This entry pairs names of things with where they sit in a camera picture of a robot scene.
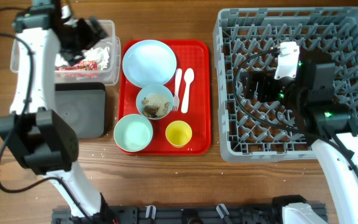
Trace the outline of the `light blue bowl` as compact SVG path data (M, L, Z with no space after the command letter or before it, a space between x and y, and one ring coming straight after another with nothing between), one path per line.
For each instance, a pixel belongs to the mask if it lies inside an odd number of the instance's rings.
M167 87L152 84L140 90L135 104L138 112L146 118L162 119L173 109L173 95Z

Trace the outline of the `white tissue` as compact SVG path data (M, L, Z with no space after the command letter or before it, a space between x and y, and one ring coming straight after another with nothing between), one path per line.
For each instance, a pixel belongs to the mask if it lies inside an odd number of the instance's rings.
M99 70L105 70L109 63L110 47L91 48L84 53L86 60L93 60L97 63Z

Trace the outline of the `red strawberry cake wrapper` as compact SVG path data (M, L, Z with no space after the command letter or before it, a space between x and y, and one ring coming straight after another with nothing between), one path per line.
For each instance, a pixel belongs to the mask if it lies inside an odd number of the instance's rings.
M97 78L99 77L98 71L98 63L94 60L83 60L78 62L74 66L61 66L57 68L58 71L62 73L58 73L57 77L59 78Z

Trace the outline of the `mint green bowl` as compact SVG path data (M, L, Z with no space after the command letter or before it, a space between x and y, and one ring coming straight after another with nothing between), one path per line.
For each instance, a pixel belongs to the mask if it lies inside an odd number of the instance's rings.
M114 140L125 152L139 152L145 149L153 135L151 122L139 114L124 116L114 128Z

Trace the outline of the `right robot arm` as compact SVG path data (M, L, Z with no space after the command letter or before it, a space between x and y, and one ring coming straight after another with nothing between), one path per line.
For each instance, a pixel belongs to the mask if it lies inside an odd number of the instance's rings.
M358 223L358 133L349 106L334 100L331 56L319 49L272 47L246 58L237 68L232 89L237 107L272 128L304 135L323 169L340 221ZM254 116L241 98L279 101L295 117L283 126Z

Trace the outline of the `yellow plastic cup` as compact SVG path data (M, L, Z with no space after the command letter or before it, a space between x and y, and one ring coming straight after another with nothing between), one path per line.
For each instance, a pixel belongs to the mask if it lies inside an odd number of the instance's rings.
M191 126L184 121L171 122L166 130L165 137L167 141L177 148L184 147L192 138L193 132Z

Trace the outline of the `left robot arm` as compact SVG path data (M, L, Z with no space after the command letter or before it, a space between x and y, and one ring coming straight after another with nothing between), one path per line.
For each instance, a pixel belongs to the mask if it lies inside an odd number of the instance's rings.
M55 102L55 59L69 65L107 37L95 18L73 19L60 1L33 1L19 9L13 38L20 48L17 86L9 114L0 118L2 149L41 182L50 182L69 204L73 223L117 223L103 195L78 163L79 142L59 117Z

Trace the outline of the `rice and food scraps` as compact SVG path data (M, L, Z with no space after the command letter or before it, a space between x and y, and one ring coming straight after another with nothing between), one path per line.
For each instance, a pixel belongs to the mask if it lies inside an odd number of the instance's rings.
M142 100L142 114L147 118L162 118L169 110L170 102L163 95L151 93Z

